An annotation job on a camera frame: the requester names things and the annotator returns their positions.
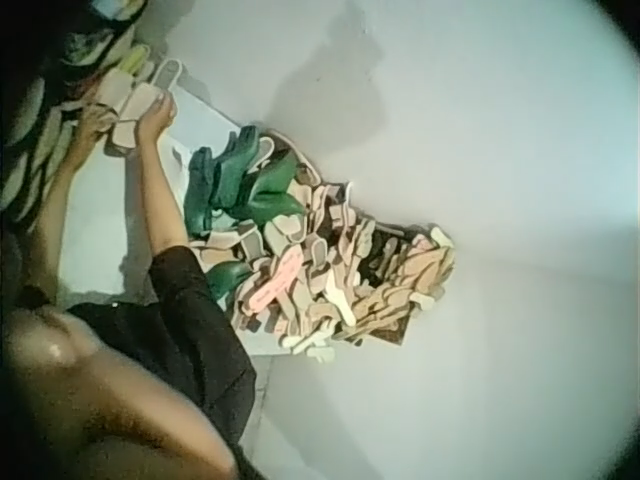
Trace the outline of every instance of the slipper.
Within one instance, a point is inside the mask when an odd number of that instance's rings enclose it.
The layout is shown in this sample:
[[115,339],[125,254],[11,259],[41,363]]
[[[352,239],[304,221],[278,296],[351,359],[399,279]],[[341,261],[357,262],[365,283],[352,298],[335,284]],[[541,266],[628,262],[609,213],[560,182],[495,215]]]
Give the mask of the slipper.
[[144,43],[139,43],[127,52],[116,68],[135,77],[147,63],[150,55],[151,47]]
[[176,85],[182,70],[183,66],[180,60],[167,58],[158,66],[151,79],[151,84],[162,90],[171,90]]
[[138,120],[144,115],[161,94],[162,90],[149,83],[141,83],[133,90],[122,108],[121,120],[119,120],[121,123],[116,123],[111,132],[111,143],[113,145],[125,150],[136,148],[136,122],[134,120]]
[[20,193],[20,189],[25,182],[29,163],[29,154],[23,153],[8,175],[2,175],[2,195],[0,195],[0,210],[5,210]]

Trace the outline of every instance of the footwear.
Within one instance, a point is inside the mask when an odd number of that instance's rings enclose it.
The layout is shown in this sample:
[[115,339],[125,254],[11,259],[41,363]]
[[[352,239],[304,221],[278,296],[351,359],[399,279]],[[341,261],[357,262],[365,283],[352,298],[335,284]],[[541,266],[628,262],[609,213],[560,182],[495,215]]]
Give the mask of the footwear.
[[203,238],[211,231],[209,197],[213,185],[211,149],[201,147],[189,162],[189,186],[184,196],[184,224],[189,238]]
[[300,203],[287,193],[296,172],[291,152],[274,155],[262,170],[245,175],[236,204],[229,210],[238,220],[253,220],[263,226],[278,215],[306,214]]
[[238,198],[240,183],[258,155],[258,129],[249,125],[240,129],[238,139],[227,145],[215,163],[214,185],[209,206],[214,209],[229,209]]

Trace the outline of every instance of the green high heel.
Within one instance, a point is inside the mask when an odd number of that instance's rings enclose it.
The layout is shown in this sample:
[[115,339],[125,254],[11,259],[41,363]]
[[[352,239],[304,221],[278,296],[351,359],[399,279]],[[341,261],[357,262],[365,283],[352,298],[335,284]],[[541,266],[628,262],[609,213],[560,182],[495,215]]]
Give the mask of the green high heel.
[[295,155],[289,151],[273,156],[262,170],[245,175],[229,214],[238,220],[253,220],[258,226],[278,215],[304,214],[305,208],[287,193],[296,168]]
[[209,206],[213,210],[229,209],[238,198],[240,182],[258,156],[258,129],[249,125],[240,129],[237,142],[215,160],[213,192]]

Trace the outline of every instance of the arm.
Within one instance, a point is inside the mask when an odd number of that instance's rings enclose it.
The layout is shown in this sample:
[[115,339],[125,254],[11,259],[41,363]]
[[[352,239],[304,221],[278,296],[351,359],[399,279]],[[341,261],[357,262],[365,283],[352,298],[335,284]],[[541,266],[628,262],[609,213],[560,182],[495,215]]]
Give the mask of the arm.
[[165,93],[142,116],[136,128],[141,165],[142,205],[153,256],[175,246],[187,246],[189,238],[158,154],[158,138],[171,124],[175,103]]
[[90,105],[84,109],[75,137],[56,172],[49,194],[28,238],[25,255],[26,285],[34,286],[55,302],[62,234],[69,191],[76,172],[84,165],[107,121],[105,109]]

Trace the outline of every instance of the pile of shoes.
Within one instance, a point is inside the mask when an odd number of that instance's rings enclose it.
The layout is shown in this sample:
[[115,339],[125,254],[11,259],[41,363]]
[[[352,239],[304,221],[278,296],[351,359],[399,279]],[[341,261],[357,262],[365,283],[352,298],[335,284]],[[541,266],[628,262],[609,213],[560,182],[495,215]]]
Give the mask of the pile of shoes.
[[277,131],[243,127],[218,157],[195,152],[189,173],[191,246],[235,329],[328,362],[331,340],[401,344],[412,313],[444,294],[454,246],[438,226],[357,211],[351,183],[324,182]]

